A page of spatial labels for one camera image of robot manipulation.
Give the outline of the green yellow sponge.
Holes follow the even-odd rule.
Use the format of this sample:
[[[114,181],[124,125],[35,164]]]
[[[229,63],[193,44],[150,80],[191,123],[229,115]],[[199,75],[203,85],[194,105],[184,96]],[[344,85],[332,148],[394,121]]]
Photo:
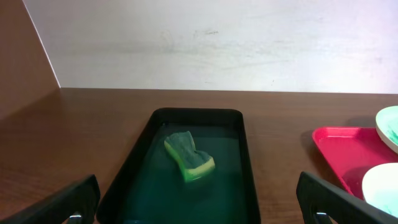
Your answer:
[[[164,140],[168,154],[177,163],[184,182],[193,182],[215,169],[215,160],[205,151],[196,149],[190,131],[173,133]]]

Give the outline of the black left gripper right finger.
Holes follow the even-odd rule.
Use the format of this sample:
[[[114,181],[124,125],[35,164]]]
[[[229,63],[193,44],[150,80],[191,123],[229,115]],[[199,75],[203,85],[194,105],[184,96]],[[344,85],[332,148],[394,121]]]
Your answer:
[[[311,174],[300,174],[296,196],[304,223],[397,224],[397,218]]]

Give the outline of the white plate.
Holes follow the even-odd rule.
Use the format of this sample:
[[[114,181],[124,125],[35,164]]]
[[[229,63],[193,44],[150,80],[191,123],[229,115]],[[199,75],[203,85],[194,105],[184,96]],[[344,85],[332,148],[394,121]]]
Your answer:
[[[364,200],[397,218],[397,163],[369,169],[362,180]]]

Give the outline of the pale green plate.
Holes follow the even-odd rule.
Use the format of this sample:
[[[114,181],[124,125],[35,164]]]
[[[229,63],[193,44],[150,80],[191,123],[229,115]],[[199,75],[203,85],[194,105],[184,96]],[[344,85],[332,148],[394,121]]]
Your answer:
[[[397,153],[397,106],[383,108],[377,113],[376,131],[381,140]]]

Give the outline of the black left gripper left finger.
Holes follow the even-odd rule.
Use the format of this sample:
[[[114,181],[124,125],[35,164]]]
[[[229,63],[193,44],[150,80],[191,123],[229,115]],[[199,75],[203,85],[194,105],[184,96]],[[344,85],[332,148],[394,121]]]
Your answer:
[[[93,223],[100,195],[96,176],[91,174],[1,220],[1,223]]]

